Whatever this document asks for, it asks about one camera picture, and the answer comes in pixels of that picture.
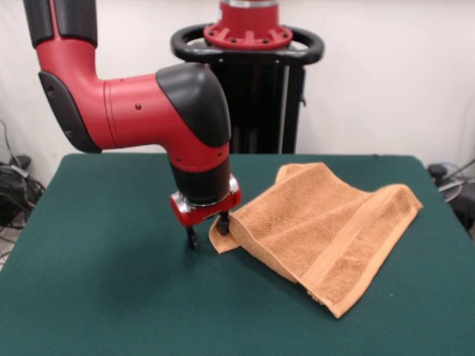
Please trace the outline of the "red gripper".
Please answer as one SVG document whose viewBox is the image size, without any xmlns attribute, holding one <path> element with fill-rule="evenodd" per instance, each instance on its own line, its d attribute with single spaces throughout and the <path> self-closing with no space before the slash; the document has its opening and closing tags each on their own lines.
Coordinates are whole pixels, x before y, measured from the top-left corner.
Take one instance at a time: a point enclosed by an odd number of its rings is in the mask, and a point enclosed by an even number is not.
<svg viewBox="0 0 475 356">
<path fill-rule="evenodd" d="M 221 236 L 226 236 L 229 233 L 228 211 L 239 205 L 241 200 L 242 192 L 240 189 L 231 191 L 222 201 L 214 205 L 206 206 L 191 205 L 185 202 L 178 192 L 170 196 L 171 208 L 178 221 L 183 226 L 189 226 L 186 227 L 186 235 L 191 250 L 198 250 L 200 247 L 200 241 L 193 226 L 202 223 L 202 221 L 216 214 L 220 214 L 217 229 Z"/>
</svg>

